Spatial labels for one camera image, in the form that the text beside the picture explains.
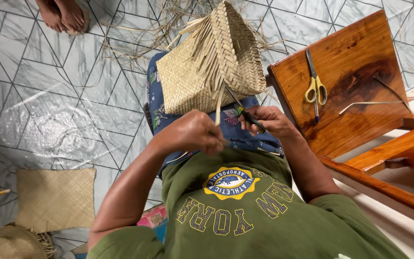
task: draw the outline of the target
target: green t-shirt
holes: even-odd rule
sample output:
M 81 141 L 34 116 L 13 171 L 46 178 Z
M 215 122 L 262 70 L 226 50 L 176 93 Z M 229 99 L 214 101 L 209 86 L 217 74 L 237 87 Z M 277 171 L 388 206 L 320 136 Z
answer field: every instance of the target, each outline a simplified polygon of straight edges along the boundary
M 164 244 L 132 226 L 106 235 L 88 259 L 407 258 L 348 197 L 302 201 L 287 161 L 269 153 L 198 153 L 162 178 Z

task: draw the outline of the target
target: geometric tiled floor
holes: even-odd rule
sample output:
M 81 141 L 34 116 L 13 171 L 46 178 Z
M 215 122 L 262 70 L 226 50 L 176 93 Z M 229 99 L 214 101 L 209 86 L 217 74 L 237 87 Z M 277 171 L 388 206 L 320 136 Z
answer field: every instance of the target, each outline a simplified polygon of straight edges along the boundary
M 15 168 L 95 167 L 97 211 L 110 185 L 152 138 L 144 119 L 146 63 L 128 64 L 100 43 L 114 24 L 145 29 L 162 21 L 159 0 L 90 0 L 88 33 L 69 36 L 45 26 L 34 0 L 0 0 L 0 227 L 17 213 Z M 263 68 L 304 46 L 385 9 L 402 77 L 414 87 L 414 2 L 405 0 L 250 0 L 242 16 L 263 19 L 264 34 L 282 51 L 261 53 Z M 136 39 L 108 32 L 115 50 L 144 49 L 152 33 Z M 162 49 L 148 52 L 150 58 Z M 267 98 L 265 105 L 278 105 Z M 147 207 L 161 202 L 155 180 Z M 88 229 L 54 233 L 68 251 L 87 241 Z

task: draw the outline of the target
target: scissors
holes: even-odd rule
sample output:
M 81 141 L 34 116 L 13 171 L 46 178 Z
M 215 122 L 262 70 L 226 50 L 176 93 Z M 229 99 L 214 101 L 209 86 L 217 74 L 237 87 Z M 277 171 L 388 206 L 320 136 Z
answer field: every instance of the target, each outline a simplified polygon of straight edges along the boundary
M 305 93 L 305 101 L 313 102 L 316 110 L 316 122 L 319 122 L 319 107 L 317 104 L 324 105 L 327 102 L 327 89 L 321 83 L 319 76 L 314 69 L 314 63 L 312 62 L 311 52 L 309 49 L 306 50 L 306 59 L 308 59 L 309 68 L 311 70 L 311 80 L 309 83 L 309 89 Z M 312 92 L 312 98 L 309 99 L 309 93 Z
M 258 122 L 249 112 L 245 111 L 244 106 L 242 106 L 242 103 L 236 97 L 236 95 L 231 90 L 229 85 L 225 81 L 223 81 L 223 83 L 224 83 L 226 90 L 231 94 L 231 96 L 234 98 L 236 103 L 239 105 L 239 110 L 241 111 L 241 114 L 244 116 L 245 121 L 250 124 L 255 124 L 258 127 L 258 132 L 264 133 L 266 131 L 265 127 L 260 122 Z

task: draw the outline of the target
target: bare foot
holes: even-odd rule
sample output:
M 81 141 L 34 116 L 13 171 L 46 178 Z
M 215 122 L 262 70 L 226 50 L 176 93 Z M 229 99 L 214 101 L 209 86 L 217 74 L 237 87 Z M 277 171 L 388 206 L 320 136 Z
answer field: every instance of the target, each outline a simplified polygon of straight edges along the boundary
M 84 16 L 75 0 L 55 0 L 62 13 L 62 23 L 72 32 L 81 32 L 84 28 Z
M 38 4 L 42 20 L 47 27 L 56 32 L 66 30 L 65 26 L 62 24 L 62 16 L 60 16 L 60 11 L 57 9 L 53 1 L 37 0 L 36 3 Z

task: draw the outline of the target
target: woven palm leaf bag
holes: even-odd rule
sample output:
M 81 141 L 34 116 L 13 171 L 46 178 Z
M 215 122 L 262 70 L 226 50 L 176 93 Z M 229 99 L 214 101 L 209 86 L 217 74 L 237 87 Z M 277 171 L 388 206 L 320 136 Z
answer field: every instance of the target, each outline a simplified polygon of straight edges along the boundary
M 188 32 L 186 40 L 156 62 L 166 113 L 217 110 L 219 124 L 220 107 L 234 101 L 223 81 L 239 99 L 266 88 L 256 39 L 227 1 L 188 22 L 179 35 Z

